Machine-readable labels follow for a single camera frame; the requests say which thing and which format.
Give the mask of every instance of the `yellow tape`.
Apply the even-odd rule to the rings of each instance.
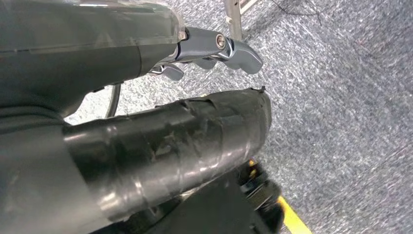
[[[312,234],[310,229],[308,229],[301,221],[282,196],[278,198],[278,202],[284,210],[284,225],[288,228],[291,234]]]

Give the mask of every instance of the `gray carpet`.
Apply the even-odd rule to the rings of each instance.
[[[273,125],[257,159],[313,233],[413,233],[413,1],[275,1],[243,17],[259,74],[186,65],[179,82],[128,81],[118,114],[266,85]],[[228,32],[219,0],[169,2],[187,25]],[[68,121],[103,117],[109,94]]]

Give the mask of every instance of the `bolt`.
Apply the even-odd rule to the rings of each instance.
[[[216,38],[217,42],[217,47],[218,49],[224,49],[225,48],[225,37],[222,34],[218,34]]]

